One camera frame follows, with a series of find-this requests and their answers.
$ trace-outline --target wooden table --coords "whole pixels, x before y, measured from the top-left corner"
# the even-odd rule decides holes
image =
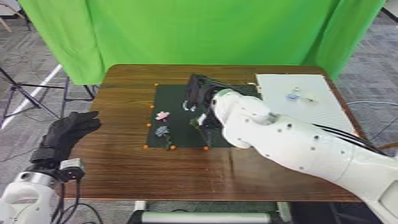
[[[72,157],[83,159],[86,166],[81,197],[191,201],[358,201],[344,189],[287,170],[259,156],[254,149],[142,149],[154,83],[184,84],[191,72],[232,84],[254,82],[255,73],[325,74],[319,68],[298,66],[113,66],[92,105],[102,126],[72,151]],[[330,81],[328,84],[360,132]],[[67,197],[72,197],[74,190],[67,188]]]

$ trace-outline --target white paper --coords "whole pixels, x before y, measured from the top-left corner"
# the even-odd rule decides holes
[[[323,75],[257,74],[257,84],[262,101],[273,113],[348,133],[355,132]],[[287,94],[298,95],[298,99],[287,99]]]

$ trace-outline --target light stand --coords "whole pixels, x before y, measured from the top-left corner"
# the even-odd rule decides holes
[[[40,103],[40,101],[33,98],[33,96],[30,95],[30,93],[26,92],[26,90],[23,89],[23,87],[40,87],[46,89],[63,89],[63,87],[56,87],[56,86],[44,86],[44,85],[31,85],[31,84],[23,84],[17,83],[14,81],[14,79],[10,78],[7,72],[3,71],[1,67],[0,67],[0,73],[1,73],[1,78],[7,81],[7,83],[10,84],[10,89],[8,89],[8,98],[7,98],[7,103],[5,103],[5,109],[3,109],[3,114],[1,114],[1,120],[0,120],[0,127],[3,125],[3,121],[8,117],[15,116],[23,111],[19,111],[14,114],[7,114],[8,113],[8,106],[10,106],[10,102],[12,102],[12,98],[14,98],[14,93],[19,92],[23,97],[26,98],[28,102],[31,103],[33,107],[42,109],[46,111],[46,113],[58,119],[60,116],[53,113],[53,111],[47,109],[46,105]]]

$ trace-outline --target gray carpet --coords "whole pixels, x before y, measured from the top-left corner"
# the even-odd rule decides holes
[[[7,20],[14,33],[7,33],[0,26],[0,66],[8,71],[19,82],[39,84],[49,71],[56,66],[56,60],[42,43],[35,31],[26,31],[21,20]],[[335,85],[346,102],[358,100],[398,102],[398,24],[380,13],[364,40],[358,44],[342,74]],[[53,85],[62,85],[65,74],[60,72],[51,80]],[[0,79],[0,112],[3,110],[7,83]],[[83,97],[81,87],[72,86],[70,96]],[[60,110],[62,91],[51,90],[44,104]],[[14,105],[21,103],[21,97],[14,100]],[[90,103],[70,102],[69,111],[86,111]],[[390,120],[398,117],[392,106],[353,104],[353,114],[369,139],[376,135]],[[26,111],[12,120],[5,130],[0,130],[0,193],[14,175],[28,165],[30,153],[37,146],[40,136],[51,123],[51,117],[39,111]],[[373,139],[376,145],[398,141],[398,122],[390,125],[380,136]],[[83,200],[99,210],[104,223],[126,223],[133,201],[90,201]],[[261,212],[273,209],[271,203],[204,203],[204,202],[150,202],[152,211],[230,211]],[[95,221],[92,212],[79,208],[74,219],[69,223]]]

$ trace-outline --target green backdrop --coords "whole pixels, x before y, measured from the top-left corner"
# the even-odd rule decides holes
[[[113,64],[316,65],[335,78],[383,5],[383,0],[19,2],[74,84],[99,84]]]

